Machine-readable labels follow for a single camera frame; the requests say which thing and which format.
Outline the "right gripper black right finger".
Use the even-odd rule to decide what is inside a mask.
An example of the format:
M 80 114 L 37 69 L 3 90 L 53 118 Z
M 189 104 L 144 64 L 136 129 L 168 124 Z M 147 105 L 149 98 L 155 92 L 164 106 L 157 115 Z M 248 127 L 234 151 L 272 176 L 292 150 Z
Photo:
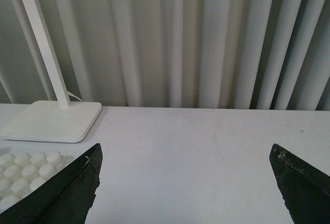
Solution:
M 329 176 L 273 144 L 269 161 L 294 223 L 329 223 Z

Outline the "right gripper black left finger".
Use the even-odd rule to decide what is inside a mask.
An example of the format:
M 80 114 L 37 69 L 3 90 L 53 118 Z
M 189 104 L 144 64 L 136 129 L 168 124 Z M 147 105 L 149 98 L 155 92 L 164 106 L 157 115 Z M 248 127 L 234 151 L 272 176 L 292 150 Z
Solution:
M 5 210 L 1 223 L 85 223 L 100 185 L 99 143 L 30 195 Z

